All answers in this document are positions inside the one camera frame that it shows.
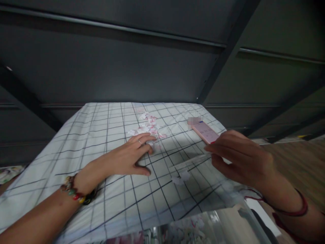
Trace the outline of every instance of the bracelet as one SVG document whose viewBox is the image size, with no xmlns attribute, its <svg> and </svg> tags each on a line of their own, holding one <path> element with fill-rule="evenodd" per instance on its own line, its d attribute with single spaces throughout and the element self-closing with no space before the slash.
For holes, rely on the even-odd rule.
<svg viewBox="0 0 325 244">
<path fill-rule="evenodd" d="M 283 214 L 283 215 L 287 215 L 287 216 L 292 216 L 292 217 L 301 217 L 301 216 L 304 216 L 307 214 L 308 212 L 308 203 L 305 199 L 305 197 L 301 194 L 300 191 L 298 191 L 296 188 L 295 190 L 299 193 L 301 199 L 302 199 L 302 209 L 297 211 L 297 212 L 286 212 L 286 211 L 283 211 L 283 210 L 280 210 L 280 209 L 277 209 L 275 207 L 273 207 L 271 204 L 269 204 L 266 199 L 264 198 L 264 202 L 266 202 L 268 205 L 270 205 L 275 211 Z"/>
<path fill-rule="evenodd" d="M 73 187 L 74 176 L 68 176 L 65 179 L 63 185 L 60 186 L 61 191 L 67 191 L 69 196 L 73 197 L 73 200 L 78 200 L 80 204 L 88 205 L 96 196 L 97 190 L 94 189 L 90 194 L 84 196 L 82 193 L 77 192 L 77 189 Z"/>
</svg>

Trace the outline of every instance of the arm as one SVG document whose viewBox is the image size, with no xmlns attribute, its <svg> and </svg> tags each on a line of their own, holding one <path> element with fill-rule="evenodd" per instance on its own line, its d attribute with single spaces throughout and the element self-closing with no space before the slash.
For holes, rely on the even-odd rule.
<svg viewBox="0 0 325 244">
<path fill-rule="evenodd" d="M 76 175 L 74 188 L 86 195 L 110 175 L 150 175 L 146 168 L 135 166 L 144 153 L 152 153 L 149 145 L 141 147 L 137 139 L 144 144 L 156 138 L 150 133 L 134 136 L 126 144 L 90 162 Z M 0 243 L 49 243 L 79 207 L 79 202 L 67 192 L 57 190 L 6 229 L 0 235 Z"/>
<path fill-rule="evenodd" d="M 213 153 L 212 164 L 216 169 L 229 179 L 256 188 L 275 208 L 286 212 L 302 209 L 301 197 L 276 170 L 272 155 L 242 134 L 227 131 L 205 149 Z M 226 164 L 222 158 L 232 164 Z M 325 216 L 312 203 L 308 203 L 304 216 L 291 217 L 280 212 L 277 215 L 296 236 L 311 242 L 324 241 Z"/>
</svg>

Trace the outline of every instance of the wooden floor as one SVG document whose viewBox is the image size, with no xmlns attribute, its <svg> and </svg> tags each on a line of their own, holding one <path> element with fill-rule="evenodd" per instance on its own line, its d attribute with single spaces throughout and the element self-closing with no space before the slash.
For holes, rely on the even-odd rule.
<svg viewBox="0 0 325 244">
<path fill-rule="evenodd" d="M 264 145 L 278 170 L 325 212 L 325 140 Z"/>
</svg>

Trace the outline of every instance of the red bracelet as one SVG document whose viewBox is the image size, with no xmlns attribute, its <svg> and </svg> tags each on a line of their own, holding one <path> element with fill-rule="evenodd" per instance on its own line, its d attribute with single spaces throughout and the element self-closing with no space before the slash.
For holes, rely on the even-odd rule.
<svg viewBox="0 0 325 244">
<path fill-rule="evenodd" d="M 295 189 L 295 190 L 299 193 L 299 195 L 300 195 L 300 197 L 302 199 L 302 209 L 297 211 L 297 212 L 286 212 L 286 211 L 277 209 L 277 208 L 273 207 L 271 204 L 269 204 L 265 198 L 263 200 L 268 205 L 270 205 L 275 211 L 277 211 L 277 212 L 279 212 L 279 213 L 281 213 L 283 215 L 292 216 L 292 217 L 301 217 L 301 216 L 304 216 L 304 215 L 307 214 L 307 212 L 308 212 L 308 203 L 307 203 L 305 197 L 301 194 L 301 192 L 298 191 L 297 189 Z"/>
</svg>

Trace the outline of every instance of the grid pattern sheet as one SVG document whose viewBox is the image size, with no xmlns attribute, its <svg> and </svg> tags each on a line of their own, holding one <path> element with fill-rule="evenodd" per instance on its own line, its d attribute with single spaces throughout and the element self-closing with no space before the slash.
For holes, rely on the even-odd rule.
<svg viewBox="0 0 325 244">
<path fill-rule="evenodd" d="M 114 175 L 99 186 L 97 198 L 81 207 L 57 243 L 89 243 L 166 224 L 240 201 L 235 183 L 211 165 L 211 159 L 185 166 L 191 177 L 172 183 L 180 170 L 169 167 L 203 154 L 204 142 L 188 130 L 189 117 L 202 117 L 216 133 L 225 131 L 203 106 L 187 103 L 87 103 L 72 116 L 37 158 L 0 197 L 0 232 L 59 188 L 66 176 L 124 144 L 139 115 L 148 112 L 166 134 L 139 165 L 151 176 Z"/>
</svg>

